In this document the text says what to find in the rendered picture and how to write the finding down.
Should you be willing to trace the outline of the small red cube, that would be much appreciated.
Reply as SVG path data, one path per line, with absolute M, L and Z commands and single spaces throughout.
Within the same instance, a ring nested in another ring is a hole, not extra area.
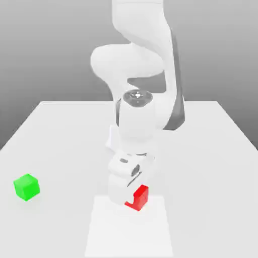
M 132 203 L 125 202 L 125 205 L 136 210 L 140 211 L 142 207 L 147 203 L 149 196 L 149 187 L 141 185 L 133 194 L 134 201 Z

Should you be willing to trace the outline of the small green cube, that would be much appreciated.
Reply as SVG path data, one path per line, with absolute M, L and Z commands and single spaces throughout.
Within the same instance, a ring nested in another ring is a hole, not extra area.
M 30 174 L 25 174 L 13 181 L 16 195 L 28 201 L 40 193 L 38 179 Z

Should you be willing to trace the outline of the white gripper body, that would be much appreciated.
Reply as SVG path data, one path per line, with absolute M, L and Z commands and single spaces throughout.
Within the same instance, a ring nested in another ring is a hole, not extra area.
M 148 186 L 155 173 L 154 156 L 113 156 L 108 164 L 108 195 L 118 205 L 133 202 L 134 192 Z

